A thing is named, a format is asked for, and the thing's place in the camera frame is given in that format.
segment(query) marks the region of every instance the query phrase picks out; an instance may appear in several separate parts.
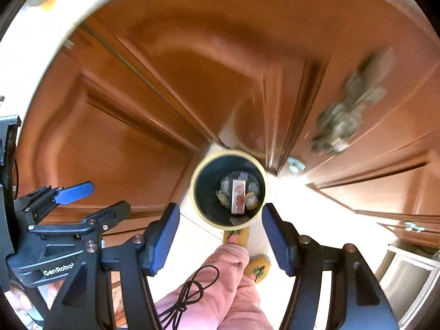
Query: blue gripper pad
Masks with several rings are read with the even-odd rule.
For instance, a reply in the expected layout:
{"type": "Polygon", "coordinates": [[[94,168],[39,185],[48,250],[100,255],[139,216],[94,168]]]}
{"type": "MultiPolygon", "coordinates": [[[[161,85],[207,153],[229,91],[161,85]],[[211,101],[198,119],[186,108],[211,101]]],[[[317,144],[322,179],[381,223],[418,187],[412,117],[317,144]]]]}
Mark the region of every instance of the blue gripper pad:
{"type": "Polygon", "coordinates": [[[166,258],[179,226],[180,209],[175,203],[170,203],[161,219],[148,225],[144,234],[146,257],[142,265],[149,268],[147,275],[155,276],[165,264],[166,258]]]}
{"type": "Polygon", "coordinates": [[[296,239],[298,233],[292,224],[283,221],[273,204],[268,203],[263,207],[263,226],[275,254],[278,266],[292,277],[295,264],[299,262],[296,239]]]}
{"type": "Polygon", "coordinates": [[[68,205],[90,196],[94,191],[95,185],[90,181],[79,183],[78,185],[59,190],[54,197],[54,202],[63,206],[68,205]]]}

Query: black cable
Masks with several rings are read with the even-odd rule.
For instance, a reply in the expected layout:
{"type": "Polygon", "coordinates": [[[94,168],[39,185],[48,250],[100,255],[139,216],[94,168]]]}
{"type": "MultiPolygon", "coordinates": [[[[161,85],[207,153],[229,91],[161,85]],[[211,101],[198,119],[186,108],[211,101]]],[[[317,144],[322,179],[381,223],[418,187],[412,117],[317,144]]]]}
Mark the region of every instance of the black cable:
{"type": "Polygon", "coordinates": [[[166,311],[159,314],[159,319],[161,320],[161,323],[163,324],[163,323],[167,322],[163,326],[163,328],[166,329],[172,323],[172,330],[177,330],[177,327],[179,326],[179,323],[180,323],[180,319],[182,318],[183,313],[186,311],[187,306],[197,303],[203,297],[204,290],[208,289],[212,284],[214,284],[217,281],[217,279],[219,278],[219,276],[220,276],[220,271],[216,266],[208,264],[208,265],[204,265],[204,266],[200,267],[194,273],[191,280],[188,280],[185,284],[183,284],[182,291],[180,292],[180,295],[179,295],[179,298],[177,299],[177,302],[172,307],[168,308],[166,311]],[[203,268],[207,268],[207,267],[214,268],[217,271],[217,276],[206,287],[202,287],[202,284],[195,281],[194,279],[203,268]],[[191,290],[191,286],[193,284],[197,286],[198,290],[195,291],[194,293],[192,293],[191,295],[189,295],[190,290],[191,290]],[[197,299],[190,300],[193,296],[195,296],[197,294],[199,295],[199,297],[197,299]]]}
{"type": "Polygon", "coordinates": [[[14,200],[17,199],[18,196],[18,185],[19,185],[19,179],[18,179],[18,164],[17,159],[14,158],[14,166],[15,166],[15,173],[17,174],[17,185],[15,186],[15,195],[14,200]]]}

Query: wooden cabinet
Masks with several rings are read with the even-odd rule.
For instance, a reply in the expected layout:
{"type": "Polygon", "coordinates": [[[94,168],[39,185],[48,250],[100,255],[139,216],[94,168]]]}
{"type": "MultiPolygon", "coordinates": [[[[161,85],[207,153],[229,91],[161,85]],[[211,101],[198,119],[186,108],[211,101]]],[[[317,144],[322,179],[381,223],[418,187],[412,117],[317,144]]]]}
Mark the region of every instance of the wooden cabinet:
{"type": "Polygon", "coordinates": [[[208,141],[88,32],[79,28],[70,40],[23,124],[20,194],[91,180],[92,196],[58,207],[46,221],[77,222],[120,200],[134,218],[157,216],[181,201],[208,141]]]}
{"type": "Polygon", "coordinates": [[[440,248],[440,233],[434,232],[420,232],[416,233],[414,231],[408,232],[405,228],[394,227],[388,225],[382,225],[386,229],[392,231],[398,238],[415,244],[420,244],[421,246],[428,246],[433,248],[440,248]]]}
{"type": "Polygon", "coordinates": [[[398,227],[398,228],[404,228],[406,230],[406,232],[411,233],[412,235],[416,233],[416,235],[418,235],[419,233],[417,233],[417,230],[412,229],[411,230],[411,224],[416,227],[420,227],[423,228],[424,231],[423,232],[428,232],[428,233],[439,233],[440,234],[440,224],[439,223],[429,223],[429,222],[417,222],[417,223],[412,223],[408,220],[394,220],[394,219],[381,219],[379,221],[379,223],[384,226],[394,226],[394,227],[398,227]]]}
{"type": "Polygon", "coordinates": [[[437,223],[440,41],[412,0],[112,0],[70,40],[18,148],[21,194],[96,183],[63,220],[122,198],[153,215],[179,200],[214,141],[280,176],[296,158],[308,182],[358,213],[437,223]],[[313,152],[347,77],[390,47],[386,94],[348,148],[313,152]]]}
{"type": "Polygon", "coordinates": [[[440,175],[430,164],[320,190],[353,210],[440,216],[436,195],[440,175]]]}

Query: cabinet handle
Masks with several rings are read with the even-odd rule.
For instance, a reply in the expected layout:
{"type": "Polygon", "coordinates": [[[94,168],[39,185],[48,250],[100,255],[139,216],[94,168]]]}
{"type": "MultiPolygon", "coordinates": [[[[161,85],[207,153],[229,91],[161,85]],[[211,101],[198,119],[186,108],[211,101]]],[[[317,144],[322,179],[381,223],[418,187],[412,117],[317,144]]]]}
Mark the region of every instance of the cabinet handle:
{"type": "Polygon", "coordinates": [[[425,228],[423,227],[418,227],[416,224],[412,223],[412,222],[405,222],[405,230],[408,232],[411,232],[412,230],[415,230],[416,233],[420,233],[423,232],[425,230],[425,228]]]}

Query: human hand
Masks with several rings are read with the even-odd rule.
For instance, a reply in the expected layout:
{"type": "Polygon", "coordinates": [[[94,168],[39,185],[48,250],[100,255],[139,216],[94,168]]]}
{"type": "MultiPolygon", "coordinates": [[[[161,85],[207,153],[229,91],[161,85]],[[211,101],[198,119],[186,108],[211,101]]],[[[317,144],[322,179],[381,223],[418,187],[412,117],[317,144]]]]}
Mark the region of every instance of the human hand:
{"type": "MultiPolygon", "coordinates": [[[[57,282],[48,284],[47,305],[49,309],[52,307],[63,283],[64,280],[59,280],[57,282]]],[[[16,312],[26,315],[28,310],[32,309],[32,303],[27,295],[15,286],[11,286],[10,291],[6,292],[5,296],[11,307],[16,312]]]]}

